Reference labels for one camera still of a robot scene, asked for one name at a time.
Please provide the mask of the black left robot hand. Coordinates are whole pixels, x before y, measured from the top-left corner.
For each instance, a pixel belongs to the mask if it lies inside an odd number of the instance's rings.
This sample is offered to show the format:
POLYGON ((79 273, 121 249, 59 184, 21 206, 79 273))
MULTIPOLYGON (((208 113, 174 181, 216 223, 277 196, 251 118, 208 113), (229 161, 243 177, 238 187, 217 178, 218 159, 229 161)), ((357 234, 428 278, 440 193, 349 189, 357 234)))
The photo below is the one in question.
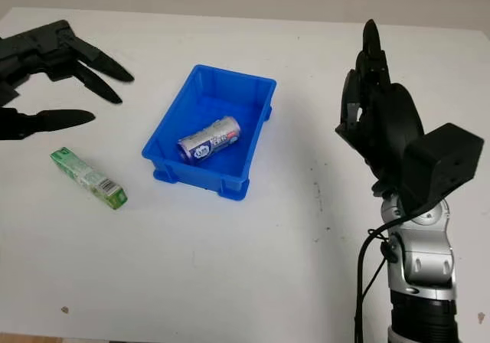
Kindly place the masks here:
POLYGON ((76 36, 68 21, 59 20, 1 39, 1 140, 22 140, 38 132, 53 132, 95 120, 81 109, 50 109, 34 115, 7 108, 19 96, 16 88, 34 74, 55 82, 74 77, 105 101, 122 103, 97 72, 123 83, 134 76, 99 48, 76 36))

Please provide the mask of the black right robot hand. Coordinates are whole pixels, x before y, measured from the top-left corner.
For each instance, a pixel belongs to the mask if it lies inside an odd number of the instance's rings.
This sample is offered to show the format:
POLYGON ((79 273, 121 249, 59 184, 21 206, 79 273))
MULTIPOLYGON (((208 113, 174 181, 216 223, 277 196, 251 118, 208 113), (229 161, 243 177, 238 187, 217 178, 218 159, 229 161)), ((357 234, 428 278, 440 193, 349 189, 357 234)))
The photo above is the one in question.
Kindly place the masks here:
POLYGON ((410 93, 390 80, 386 54, 372 19, 364 25, 355 68, 345 78, 335 131, 370 167, 377 179, 373 186, 377 196, 399 187, 405 148, 424 135, 410 93))

